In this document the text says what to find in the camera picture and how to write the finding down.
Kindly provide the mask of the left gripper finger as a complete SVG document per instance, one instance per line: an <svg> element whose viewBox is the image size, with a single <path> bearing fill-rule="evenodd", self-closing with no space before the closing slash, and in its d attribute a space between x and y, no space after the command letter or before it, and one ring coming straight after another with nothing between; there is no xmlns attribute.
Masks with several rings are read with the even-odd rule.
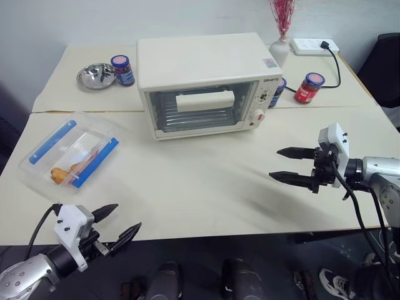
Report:
<svg viewBox="0 0 400 300"><path fill-rule="evenodd" d="M108 204L102 206L92 212L94 216L94 223L99 223L106 217L108 217L117 207L119 204Z"/></svg>
<svg viewBox="0 0 400 300"><path fill-rule="evenodd" d="M109 248L110 252L118 252L121 248L123 248L126 244L129 244L135 235L139 232L142 223L139 222L129 228L127 228L123 233L121 233L118 237L118 240Z"/></svg>

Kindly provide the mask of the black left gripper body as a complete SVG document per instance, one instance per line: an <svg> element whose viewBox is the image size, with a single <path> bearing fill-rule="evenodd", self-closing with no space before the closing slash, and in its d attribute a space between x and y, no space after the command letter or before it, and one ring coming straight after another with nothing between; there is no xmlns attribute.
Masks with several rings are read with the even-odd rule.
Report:
<svg viewBox="0 0 400 300"><path fill-rule="evenodd" d="M94 260L99 256L106 257L111 253L105 244L98 241L99 237L100 234L92 229L89 232L89 236L79 243L79 250L85 260Z"/></svg>

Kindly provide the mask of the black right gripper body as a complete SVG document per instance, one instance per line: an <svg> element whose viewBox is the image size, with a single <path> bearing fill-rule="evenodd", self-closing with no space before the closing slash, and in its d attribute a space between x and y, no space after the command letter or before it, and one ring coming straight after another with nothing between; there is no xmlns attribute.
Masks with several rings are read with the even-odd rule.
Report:
<svg viewBox="0 0 400 300"><path fill-rule="evenodd" d="M310 190L317 194L320 186L333 184L336 180L336 173L332 167L337 167L338 155L336 150L324 152L320 147L314 149L314 168L311 172L312 184Z"/></svg>

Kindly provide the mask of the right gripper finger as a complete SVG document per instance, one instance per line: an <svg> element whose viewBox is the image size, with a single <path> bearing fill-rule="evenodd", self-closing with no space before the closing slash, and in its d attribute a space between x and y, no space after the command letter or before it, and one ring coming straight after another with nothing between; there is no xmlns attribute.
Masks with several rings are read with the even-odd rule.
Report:
<svg viewBox="0 0 400 300"><path fill-rule="evenodd" d="M277 151L278 154L290 159L314 159L314 148L286 147Z"/></svg>
<svg viewBox="0 0 400 300"><path fill-rule="evenodd" d="M296 172L288 172L288 171L270 172L269 176L281 183L285 183L292 186L310 188L313 184L313 179L311 176L303 176Z"/></svg>

